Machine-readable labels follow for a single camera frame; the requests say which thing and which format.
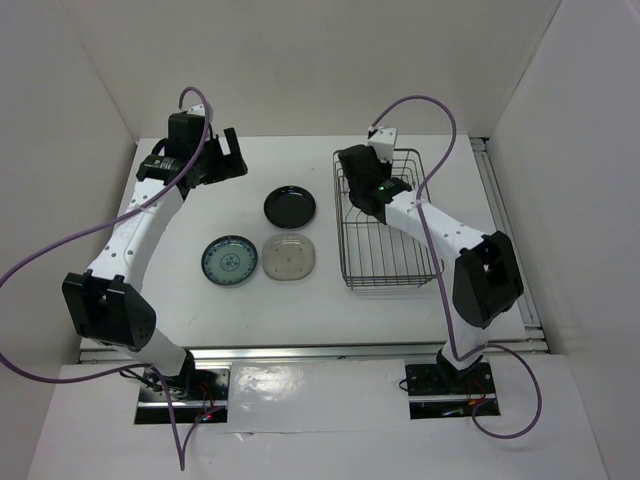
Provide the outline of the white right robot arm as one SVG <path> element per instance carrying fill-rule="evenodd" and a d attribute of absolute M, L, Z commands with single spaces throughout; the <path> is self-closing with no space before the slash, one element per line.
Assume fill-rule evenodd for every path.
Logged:
<path fill-rule="evenodd" d="M 337 158 L 351 203 L 426 246 L 436 264 L 448 335 L 436 379 L 444 390 L 460 391 L 488 346 L 492 322 L 524 293 L 510 238 L 466 226 L 436 208 L 423 197 L 423 186 L 393 177 L 371 146 L 349 147 Z"/>

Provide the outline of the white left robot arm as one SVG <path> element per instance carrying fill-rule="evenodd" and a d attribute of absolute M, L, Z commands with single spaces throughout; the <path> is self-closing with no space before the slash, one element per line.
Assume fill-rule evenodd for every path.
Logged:
<path fill-rule="evenodd" d="M 223 140 L 225 146 L 203 106 L 172 114 L 166 138 L 138 167 L 125 220 L 86 271 L 68 274 L 62 284 L 76 333 L 156 368 L 176 399 L 196 390 L 195 360 L 159 330 L 141 291 L 152 255 L 189 192 L 247 173 L 235 130 L 226 129 Z"/>

